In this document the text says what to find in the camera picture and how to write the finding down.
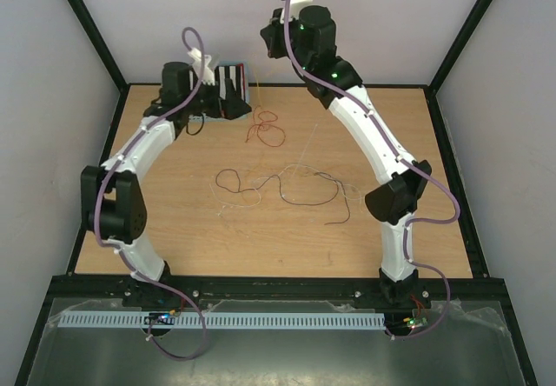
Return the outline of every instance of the black metal frame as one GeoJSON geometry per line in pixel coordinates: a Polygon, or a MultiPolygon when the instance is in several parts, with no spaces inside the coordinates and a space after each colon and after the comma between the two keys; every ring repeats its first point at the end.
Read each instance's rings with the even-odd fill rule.
{"type": "MultiPolygon", "coordinates": [[[[527,384],[537,384],[533,367],[529,361],[526,347],[517,324],[513,307],[510,302],[506,285],[502,279],[489,276],[487,263],[480,247],[479,238],[473,223],[471,210],[467,202],[457,163],[452,146],[448,139],[446,126],[436,95],[444,83],[449,71],[456,63],[460,53],[465,48],[469,38],[479,24],[493,0],[477,0],[460,33],[453,42],[444,61],[438,69],[430,85],[425,84],[370,84],[368,87],[376,88],[401,88],[423,89],[429,114],[434,127],[440,156],[444,163],[450,190],[454,193],[461,205],[460,230],[466,247],[467,258],[473,273],[473,279],[450,279],[453,297],[462,301],[499,301],[504,312],[506,324],[512,333],[513,344],[516,349],[520,367],[527,384]]],[[[109,135],[103,148],[101,162],[109,156],[120,118],[122,117],[129,89],[134,84],[159,84],[159,83],[127,83],[119,70],[116,61],[109,52],[109,48],[96,27],[83,0],[68,0],[73,11],[89,39],[93,43],[99,57],[103,60],[107,71],[120,90],[109,135]]],[[[260,83],[261,86],[305,86],[304,83],[260,83]]],[[[46,323],[51,305],[56,298],[114,298],[120,297],[126,303],[141,304],[144,307],[155,307],[153,299],[159,298],[160,290],[146,285],[137,284],[129,276],[104,276],[104,275],[76,275],[74,274],[77,259],[81,251],[85,230],[80,229],[76,243],[69,260],[66,275],[54,276],[50,283],[48,293],[44,299],[43,307],[39,313],[30,339],[27,352],[17,377],[16,384],[24,385],[36,355],[40,338],[46,323]]],[[[378,278],[353,279],[353,278],[282,278],[282,277],[203,277],[203,276],[171,276],[166,283],[175,286],[191,297],[193,290],[200,294],[194,300],[203,302],[207,300],[227,299],[298,299],[298,300],[328,300],[332,302],[349,302],[356,308],[373,308],[385,313],[406,313],[410,311],[406,305],[392,308],[387,304],[382,295],[378,278]]],[[[443,300],[446,296],[444,284],[439,279],[422,279],[422,283],[429,292],[430,300],[443,300]]]]}

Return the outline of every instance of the white wall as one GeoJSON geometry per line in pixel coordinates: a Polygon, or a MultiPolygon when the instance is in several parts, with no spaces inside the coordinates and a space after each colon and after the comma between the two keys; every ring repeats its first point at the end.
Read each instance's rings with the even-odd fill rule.
{"type": "MultiPolygon", "coordinates": [[[[84,1],[131,82],[160,82],[164,63],[187,59],[186,25],[201,32],[208,51],[254,65],[263,82],[299,81],[286,59],[267,59],[259,36],[280,0],[84,1]]],[[[367,83],[430,83],[474,2],[315,0],[338,24],[339,54],[367,83]]]]}
{"type": "Polygon", "coordinates": [[[440,91],[493,276],[504,277],[539,384],[556,335],[556,0],[494,0],[440,91]]]}
{"type": "Polygon", "coordinates": [[[116,88],[65,0],[0,0],[0,384],[13,384],[79,227],[116,88]]]}

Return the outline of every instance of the robotic arm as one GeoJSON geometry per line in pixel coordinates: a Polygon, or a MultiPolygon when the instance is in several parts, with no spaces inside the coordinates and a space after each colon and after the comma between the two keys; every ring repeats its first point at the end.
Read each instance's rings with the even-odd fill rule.
{"type": "Polygon", "coordinates": [[[357,72],[350,63],[336,55],[336,25],[328,8],[312,5],[312,2],[290,0],[288,20],[285,20],[286,8],[274,10],[269,25],[261,30],[261,36],[269,57],[291,59],[285,38],[285,27],[288,28],[294,57],[292,63],[294,67],[296,64],[301,66],[299,71],[295,69],[296,73],[324,108],[343,123],[370,162],[381,184],[365,196],[368,210],[381,221],[381,287],[387,300],[397,302],[398,296],[404,295],[417,278],[417,270],[411,264],[411,226],[405,227],[414,216],[417,201],[427,184],[427,180],[410,170],[404,161],[428,175],[432,172],[431,166],[427,161],[417,163],[382,121],[357,72]],[[352,98],[334,92],[327,84],[344,90],[342,93],[347,92],[352,98]],[[404,230],[408,232],[409,260],[404,255],[404,230]]]}
{"type": "Polygon", "coordinates": [[[139,275],[143,275],[158,281],[166,268],[145,232],[147,209],[140,183],[153,162],[184,129],[187,130],[190,116],[235,119],[251,111],[229,78],[224,79],[226,97],[220,98],[220,86],[215,80],[215,57],[205,56],[205,67],[202,69],[201,52],[193,48],[189,55],[194,60],[191,65],[180,62],[164,65],[159,97],[145,110],[139,128],[124,146],[100,167],[87,166],[81,174],[82,225],[94,231],[97,219],[100,239],[109,240],[115,253],[123,254],[136,270],[131,275],[137,280],[142,280],[139,275]],[[195,97],[183,109],[160,120],[190,95],[193,89],[191,77],[200,77],[197,80],[202,82],[195,97]],[[114,174],[106,193],[116,190],[116,198],[104,198],[100,214],[96,216],[101,183],[113,168],[114,174]]]}

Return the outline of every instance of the brown wire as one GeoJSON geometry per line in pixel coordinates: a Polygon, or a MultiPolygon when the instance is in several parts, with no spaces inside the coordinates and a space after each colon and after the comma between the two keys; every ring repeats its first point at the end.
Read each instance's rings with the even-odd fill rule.
{"type": "MultiPolygon", "coordinates": [[[[335,179],[334,177],[330,176],[328,173],[323,173],[321,171],[314,173],[314,176],[319,176],[322,177],[323,179],[329,180],[331,182],[336,183],[336,192],[334,193],[334,195],[323,202],[318,202],[318,203],[298,203],[298,202],[292,202],[289,201],[288,199],[286,199],[286,197],[284,196],[284,194],[281,191],[281,177],[280,175],[272,175],[270,177],[267,177],[267,179],[257,188],[247,188],[247,189],[242,189],[242,179],[240,178],[240,174],[238,173],[238,171],[236,169],[223,169],[220,170],[218,172],[218,174],[215,177],[215,185],[218,186],[219,188],[222,188],[224,190],[227,190],[230,193],[244,193],[244,192],[250,192],[250,191],[257,191],[259,189],[261,189],[265,184],[267,184],[271,179],[277,178],[278,179],[278,190],[280,191],[280,198],[282,201],[284,201],[285,203],[289,203],[290,205],[295,205],[295,206],[321,206],[324,205],[326,203],[331,203],[340,193],[340,188],[341,191],[344,195],[344,201],[346,203],[346,208],[347,208],[347,218],[344,219],[341,222],[337,222],[337,223],[346,223],[347,221],[349,221],[349,218],[351,217],[351,210],[349,208],[349,203],[348,203],[348,199],[346,198],[346,188],[344,187],[344,183],[341,180],[335,179]],[[220,175],[226,171],[231,171],[235,174],[235,177],[237,177],[237,190],[232,190],[222,184],[220,184],[218,182],[218,178],[220,177],[220,175]]],[[[331,225],[331,224],[337,224],[336,222],[334,223],[325,223],[325,225],[331,225]]]]}

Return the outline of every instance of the wooden board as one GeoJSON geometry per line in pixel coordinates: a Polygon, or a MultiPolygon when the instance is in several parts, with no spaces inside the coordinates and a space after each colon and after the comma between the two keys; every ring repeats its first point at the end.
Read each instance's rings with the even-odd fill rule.
{"type": "MultiPolygon", "coordinates": [[[[133,86],[116,135],[116,152],[136,130],[142,112],[156,97],[156,86],[133,86]]],[[[434,176],[446,184],[433,127],[422,90],[370,89],[375,107],[400,142],[415,156],[427,159],[434,176]]],[[[252,105],[258,103],[251,89],[252,105]]],[[[381,266],[380,225],[364,203],[338,196],[322,206],[293,206],[280,198],[278,182],[260,190],[261,202],[253,207],[230,207],[219,202],[250,205],[254,192],[230,194],[215,187],[216,174],[235,169],[242,187],[252,187],[262,176],[279,173],[295,163],[310,165],[357,187],[364,196],[377,186],[374,173],[348,131],[303,88],[260,88],[262,108],[272,110],[275,123],[286,131],[279,148],[256,138],[245,142],[252,119],[207,123],[198,136],[182,134],[157,159],[142,182],[147,204],[147,231],[158,254],[176,275],[205,276],[305,276],[376,277],[381,266]]],[[[262,135],[271,143],[278,131],[262,135]]],[[[283,193],[298,203],[318,203],[336,191],[333,182],[304,167],[290,167],[281,176],[283,193]]],[[[221,183],[237,186],[231,173],[221,183]]],[[[347,187],[347,196],[359,195],[347,187]]],[[[448,217],[449,200],[428,185],[418,216],[448,217]]],[[[471,277],[457,224],[416,224],[414,257],[443,270],[449,277],[471,277]]],[[[77,273],[127,273],[112,250],[98,247],[88,233],[77,273]]],[[[424,270],[424,277],[436,276],[424,270]]]]}

